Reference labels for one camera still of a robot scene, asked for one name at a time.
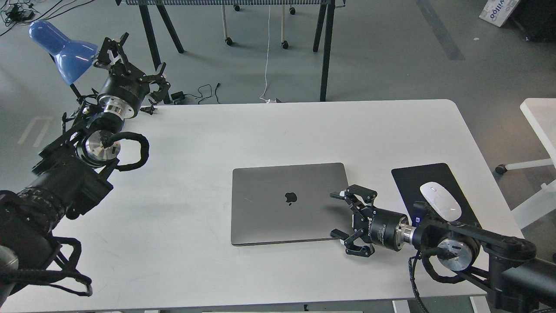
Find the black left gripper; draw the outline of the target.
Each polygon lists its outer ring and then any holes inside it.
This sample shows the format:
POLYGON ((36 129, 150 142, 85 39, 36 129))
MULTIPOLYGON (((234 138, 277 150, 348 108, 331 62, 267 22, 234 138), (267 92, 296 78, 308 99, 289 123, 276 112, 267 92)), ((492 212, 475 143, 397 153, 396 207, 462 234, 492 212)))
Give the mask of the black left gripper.
POLYGON ((129 73, 129 61, 123 51, 123 45, 128 37, 127 32, 119 40, 105 37, 101 48, 92 58, 94 67, 105 69, 110 74, 97 101, 103 113, 112 113, 120 119, 136 117, 146 96, 151 104, 164 101, 171 86, 165 79, 165 62, 157 67, 158 73, 153 75, 129 73), (157 85, 158 89, 150 91, 151 84, 157 85))

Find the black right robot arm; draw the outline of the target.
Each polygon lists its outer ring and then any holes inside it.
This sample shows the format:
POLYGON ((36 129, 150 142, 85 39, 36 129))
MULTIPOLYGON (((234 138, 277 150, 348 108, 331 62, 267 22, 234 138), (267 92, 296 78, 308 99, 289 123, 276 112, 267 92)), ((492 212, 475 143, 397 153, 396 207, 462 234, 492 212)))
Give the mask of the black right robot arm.
POLYGON ((437 283, 472 283, 486 292, 488 303, 511 313, 553 313, 555 264, 536 256, 536 246, 516 236, 505 236, 459 221, 460 204, 436 182, 420 186, 424 201, 414 204, 414 218, 374 206, 377 192, 352 185, 330 196, 344 200, 353 212, 353 234, 331 231, 345 253, 370 257, 375 246, 400 251, 412 245, 408 260, 414 297, 427 312, 415 281, 420 261, 437 283))

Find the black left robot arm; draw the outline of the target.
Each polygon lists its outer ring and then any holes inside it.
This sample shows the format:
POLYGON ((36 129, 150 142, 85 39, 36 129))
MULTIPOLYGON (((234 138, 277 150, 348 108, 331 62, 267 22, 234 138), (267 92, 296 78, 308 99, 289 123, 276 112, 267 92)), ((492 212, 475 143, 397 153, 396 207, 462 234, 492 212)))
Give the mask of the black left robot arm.
POLYGON ((140 133, 123 131, 125 119, 139 112, 154 113, 170 84, 165 62, 154 75, 135 67, 119 40, 105 38, 92 57, 109 77, 96 103, 78 97, 79 107, 63 123, 69 129, 47 145, 33 167, 36 180, 20 192, 1 192, 1 301, 28 285, 50 286, 78 296, 92 295, 92 281, 77 270, 81 242, 54 236, 64 218, 75 220, 97 206, 113 190, 114 170, 141 168, 149 158, 149 141, 140 133))

